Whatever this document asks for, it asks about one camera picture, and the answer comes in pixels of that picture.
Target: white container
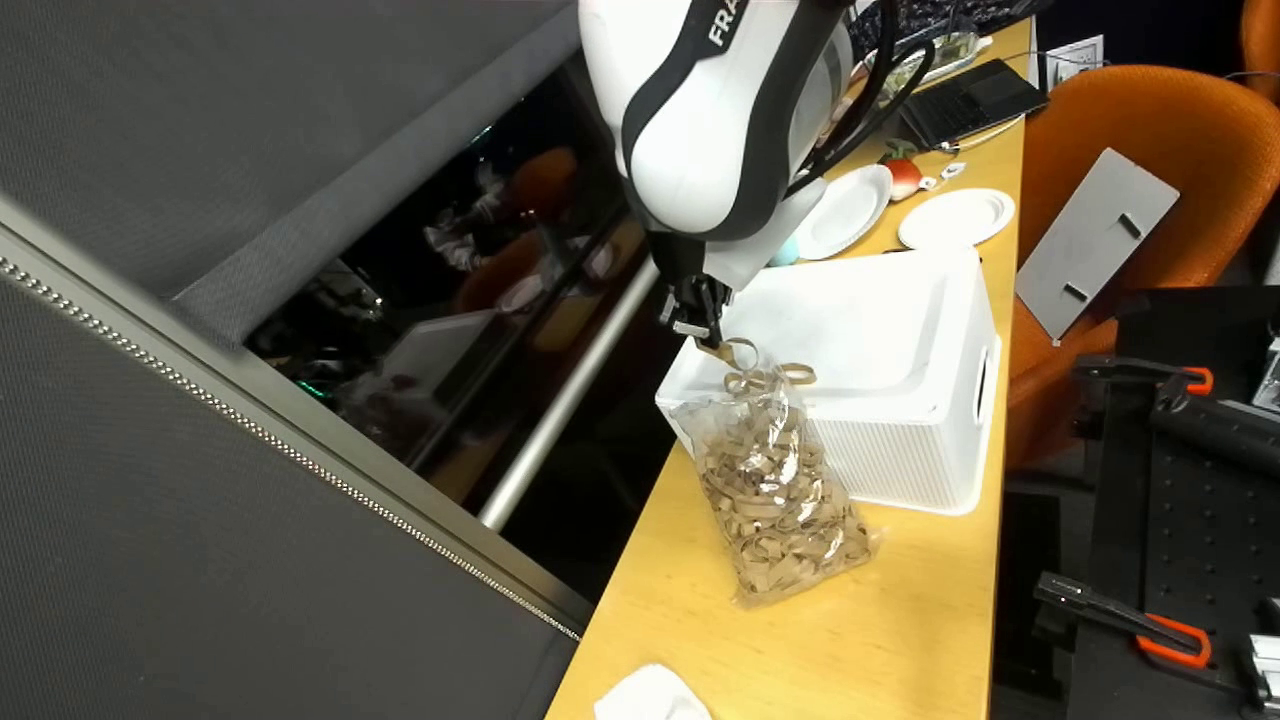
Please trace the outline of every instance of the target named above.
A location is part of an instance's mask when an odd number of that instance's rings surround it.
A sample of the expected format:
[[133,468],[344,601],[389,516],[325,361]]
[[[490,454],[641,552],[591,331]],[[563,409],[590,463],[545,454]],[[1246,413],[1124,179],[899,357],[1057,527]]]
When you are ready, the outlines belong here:
[[[723,336],[816,366],[802,398],[855,498],[977,509],[1000,350],[974,247],[769,267],[723,309]],[[676,409],[723,397],[722,377],[696,343],[670,366],[655,404],[683,448]]]

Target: wooden table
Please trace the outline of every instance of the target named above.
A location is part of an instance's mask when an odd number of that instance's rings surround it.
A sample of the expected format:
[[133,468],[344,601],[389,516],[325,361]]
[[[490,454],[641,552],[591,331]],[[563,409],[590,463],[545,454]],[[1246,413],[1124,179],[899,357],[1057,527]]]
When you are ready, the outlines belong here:
[[[983,60],[1010,55],[1024,67],[1027,36],[1027,22],[1000,31]],[[965,146],[961,158],[968,169],[947,187],[1017,196],[1024,127]],[[887,208],[855,251],[895,247],[895,222],[917,204],[921,196]],[[554,720],[591,717],[591,704],[641,665],[681,671],[722,720],[990,717],[1017,222],[979,257],[1006,343],[979,509],[926,516],[865,505],[865,521],[884,533],[873,562],[803,596],[743,609],[696,468],[676,448],[563,671]]]

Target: plastic bag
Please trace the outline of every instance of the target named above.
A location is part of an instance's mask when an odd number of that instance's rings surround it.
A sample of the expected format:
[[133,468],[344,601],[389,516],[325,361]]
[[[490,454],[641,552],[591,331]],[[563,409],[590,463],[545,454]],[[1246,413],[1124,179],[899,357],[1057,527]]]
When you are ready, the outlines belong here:
[[780,601],[873,554],[855,516],[798,398],[803,363],[769,363],[734,339],[723,397],[681,409],[681,439],[734,549],[743,601]]

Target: orange chair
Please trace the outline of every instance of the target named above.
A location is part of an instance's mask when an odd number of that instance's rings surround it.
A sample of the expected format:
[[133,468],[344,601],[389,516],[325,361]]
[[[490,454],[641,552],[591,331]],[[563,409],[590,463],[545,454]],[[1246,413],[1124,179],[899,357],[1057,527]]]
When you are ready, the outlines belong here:
[[1115,346],[1115,294],[1215,283],[1280,187],[1280,111],[1265,96],[1186,67],[1114,65],[1086,70],[1059,85],[1048,107],[1027,120],[1019,263],[1106,146],[1180,187],[1180,201],[1068,327],[1059,346],[1017,301],[1013,470],[1073,444],[1076,363]]
[[1280,0],[1239,8],[1246,79],[1280,105]]

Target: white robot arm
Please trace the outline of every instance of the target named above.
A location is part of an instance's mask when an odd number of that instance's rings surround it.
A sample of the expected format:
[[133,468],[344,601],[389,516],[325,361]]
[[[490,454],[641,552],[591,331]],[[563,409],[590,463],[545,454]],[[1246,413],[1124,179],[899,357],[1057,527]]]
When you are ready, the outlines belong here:
[[[881,12],[884,60],[843,107],[855,12]],[[784,239],[775,222],[816,204],[802,187],[865,141],[909,55],[895,0],[580,0],[580,31],[618,169],[671,283],[671,327],[722,343],[722,304],[743,276],[709,257],[734,243],[756,271]]]

